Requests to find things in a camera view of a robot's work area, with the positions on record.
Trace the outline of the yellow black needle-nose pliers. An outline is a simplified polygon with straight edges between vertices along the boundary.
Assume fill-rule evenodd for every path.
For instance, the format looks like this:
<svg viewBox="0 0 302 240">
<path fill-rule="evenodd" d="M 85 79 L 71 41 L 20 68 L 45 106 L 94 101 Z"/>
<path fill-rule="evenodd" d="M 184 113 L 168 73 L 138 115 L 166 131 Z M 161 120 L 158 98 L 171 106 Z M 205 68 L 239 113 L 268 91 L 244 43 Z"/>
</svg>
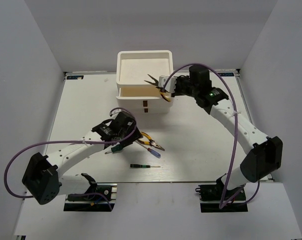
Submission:
<svg viewBox="0 0 302 240">
<path fill-rule="evenodd" d="M 145 80 L 146 83 L 155 86 L 156 89 L 158 89 L 160 96 L 168 103 L 171 102 L 171 99 L 169 97 L 166 96 L 166 91 L 162 89 L 162 87 L 160 87 L 160 82 L 154 78 L 153 76 L 151 76 L 150 74 L 148 74 L 148 76 L 152 79 L 152 81 L 148 81 Z"/>
</svg>

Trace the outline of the white drawer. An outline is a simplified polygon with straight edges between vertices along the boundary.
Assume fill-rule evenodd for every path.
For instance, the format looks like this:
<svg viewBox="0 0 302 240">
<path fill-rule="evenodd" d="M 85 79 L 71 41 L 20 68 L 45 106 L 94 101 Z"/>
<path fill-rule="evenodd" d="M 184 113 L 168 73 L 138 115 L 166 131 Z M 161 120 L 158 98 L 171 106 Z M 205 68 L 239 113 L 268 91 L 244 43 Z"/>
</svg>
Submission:
<svg viewBox="0 0 302 240">
<path fill-rule="evenodd" d="M 157 88 L 147 87 L 121 87 L 119 95 L 116 97 L 120 107 L 127 109 L 166 109 L 173 105 L 173 100 L 164 100 Z"/>
</svg>

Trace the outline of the blue red handled screwdriver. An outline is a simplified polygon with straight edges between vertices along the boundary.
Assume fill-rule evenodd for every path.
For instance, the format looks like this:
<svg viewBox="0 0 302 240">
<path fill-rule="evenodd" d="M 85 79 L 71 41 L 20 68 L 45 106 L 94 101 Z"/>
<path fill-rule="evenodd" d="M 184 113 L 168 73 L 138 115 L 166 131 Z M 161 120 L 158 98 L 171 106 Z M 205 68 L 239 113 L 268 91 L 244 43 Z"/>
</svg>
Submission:
<svg viewBox="0 0 302 240">
<path fill-rule="evenodd" d="M 142 146 L 143 148 L 145 148 L 150 154 L 152 154 L 154 157 L 160 159 L 161 158 L 161 154 L 158 153 L 157 151 L 151 149 L 150 147 L 140 143 L 139 141 L 135 141 L 137 144 L 139 144 L 140 146 Z"/>
</svg>

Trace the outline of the slim black green screwdriver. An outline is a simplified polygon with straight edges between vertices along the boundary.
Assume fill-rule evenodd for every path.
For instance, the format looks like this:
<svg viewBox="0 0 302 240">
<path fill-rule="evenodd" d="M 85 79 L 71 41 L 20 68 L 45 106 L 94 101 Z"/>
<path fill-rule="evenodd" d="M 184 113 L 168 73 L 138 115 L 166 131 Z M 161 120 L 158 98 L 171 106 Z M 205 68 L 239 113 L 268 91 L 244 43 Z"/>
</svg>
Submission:
<svg viewBox="0 0 302 240">
<path fill-rule="evenodd" d="M 149 169 L 149 168 L 160 168 L 160 166 L 152 166 L 147 164 L 130 164 L 132 169 Z"/>
</svg>

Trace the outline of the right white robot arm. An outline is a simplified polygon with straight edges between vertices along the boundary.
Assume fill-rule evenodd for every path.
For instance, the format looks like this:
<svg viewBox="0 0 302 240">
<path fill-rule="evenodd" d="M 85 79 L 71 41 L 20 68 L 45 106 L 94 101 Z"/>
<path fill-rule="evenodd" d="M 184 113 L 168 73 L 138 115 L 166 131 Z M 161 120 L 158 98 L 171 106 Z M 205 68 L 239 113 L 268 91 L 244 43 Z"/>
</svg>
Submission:
<svg viewBox="0 0 302 240">
<path fill-rule="evenodd" d="M 238 110 L 231 90 L 214 87 L 210 70 L 201 64 L 189 64 L 187 76 L 170 76 L 165 90 L 173 97 L 188 96 L 211 117 L 219 121 L 246 154 L 240 165 L 217 180 L 217 195 L 227 200 L 235 189 L 255 183 L 278 170 L 282 164 L 283 142 L 255 127 Z"/>
</svg>

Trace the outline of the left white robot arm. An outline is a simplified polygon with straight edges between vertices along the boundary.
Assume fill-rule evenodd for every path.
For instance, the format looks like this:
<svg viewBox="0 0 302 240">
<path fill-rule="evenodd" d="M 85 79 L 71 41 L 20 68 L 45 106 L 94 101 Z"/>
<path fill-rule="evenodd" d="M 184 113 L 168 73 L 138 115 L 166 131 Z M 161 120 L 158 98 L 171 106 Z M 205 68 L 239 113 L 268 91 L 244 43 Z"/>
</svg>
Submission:
<svg viewBox="0 0 302 240">
<path fill-rule="evenodd" d="M 93 127 L 79 143 L 72 143 L 47 155 L 34 154 L 27 165 L 22 183 L 40 205 L 59 195 L 96 196 L 97 184 L 87 173 L 66 175 L 66 172 L 91 155 L 119 144 L 122 148 L 141 138 L 135 118 L 121 111 Z"/>
</svg>

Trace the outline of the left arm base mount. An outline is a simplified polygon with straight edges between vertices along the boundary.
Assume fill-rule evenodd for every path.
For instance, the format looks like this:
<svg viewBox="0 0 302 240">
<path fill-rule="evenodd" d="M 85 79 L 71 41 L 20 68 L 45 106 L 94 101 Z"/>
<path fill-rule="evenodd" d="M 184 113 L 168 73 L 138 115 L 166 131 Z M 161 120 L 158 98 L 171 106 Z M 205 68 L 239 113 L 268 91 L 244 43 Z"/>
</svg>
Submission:
<svg viewBox="0 0 302 240">
<path fill-rule="evenodd" d="M 64 212 L 111 212 L 117 198 L 116 183 L 93 184 L 82 194 L 68 195 L 64 202 Z"/>
</svg>

